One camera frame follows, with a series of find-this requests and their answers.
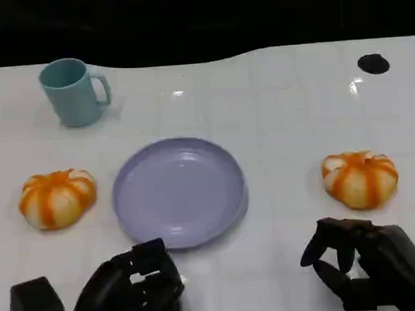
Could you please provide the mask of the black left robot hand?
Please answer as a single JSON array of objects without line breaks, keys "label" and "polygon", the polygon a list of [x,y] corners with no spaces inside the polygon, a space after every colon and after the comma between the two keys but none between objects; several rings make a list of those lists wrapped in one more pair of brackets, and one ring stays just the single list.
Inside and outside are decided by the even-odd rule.
[{"label": "black left robot hand", "polygon": [[73,311],[182,311],[184,284],[161,238],[102,263]]}]

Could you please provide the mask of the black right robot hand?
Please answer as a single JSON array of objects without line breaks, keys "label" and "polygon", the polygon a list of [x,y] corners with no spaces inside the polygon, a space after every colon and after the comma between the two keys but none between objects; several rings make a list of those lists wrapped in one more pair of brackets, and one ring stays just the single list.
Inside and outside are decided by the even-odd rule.
[{"label": "black right robot hand", "polygon": [[415,311],[415,245],[397,225],[323,218],[301,257],[346,311]]}]

